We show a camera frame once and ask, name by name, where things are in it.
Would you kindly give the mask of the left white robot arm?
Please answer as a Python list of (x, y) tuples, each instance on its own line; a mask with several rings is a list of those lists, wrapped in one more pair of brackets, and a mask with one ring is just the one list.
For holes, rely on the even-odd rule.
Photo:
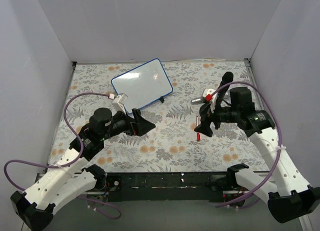
[(14, 211), (32, 231), (44, 230), (59, 209), (83, 192), (106, 187), (105, 171), (96, 164), (87, 166), (105, 140), (121, 133), (141, 137), (155, 129), (139, 109), (132, 111), (130, 117), (122, 111), (112, 114), (105, 107), (96, 109), (56, 164), (32, 186), (11, 195)]

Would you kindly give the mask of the blue framed whiteboard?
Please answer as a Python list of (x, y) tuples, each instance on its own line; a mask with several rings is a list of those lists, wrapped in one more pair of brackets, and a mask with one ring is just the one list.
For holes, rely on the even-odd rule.
[(171, 81), (158, 58), (154, 58), (111, 79), (115, 92), (125, 94), (125, 110), (143, 109), (162, 100), (174, 90)]

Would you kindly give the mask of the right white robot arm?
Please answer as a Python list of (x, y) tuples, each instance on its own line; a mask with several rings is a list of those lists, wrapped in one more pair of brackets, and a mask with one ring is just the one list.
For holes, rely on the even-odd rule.
[(279, 129), (265, 110), (257, 110), (247, 87), (235, 87), (229, 92), (230, 106), (221, 106), (226, 91), (206, 88), (199, 110), (200, 124), (195, 132), (212, 137), (222, 123), (235, 123), (256, 146), (269, 168), (265, 178), (254, 173), (244, 163), (230, 166), (225, 177), (232, 190), (246, 188), (248, 193), (267, 204), (273, 218), (283, 224), (312, 213), (320, 203), (319, 187), (311, 184), (299, 172), (286, 147), (279, 143)]

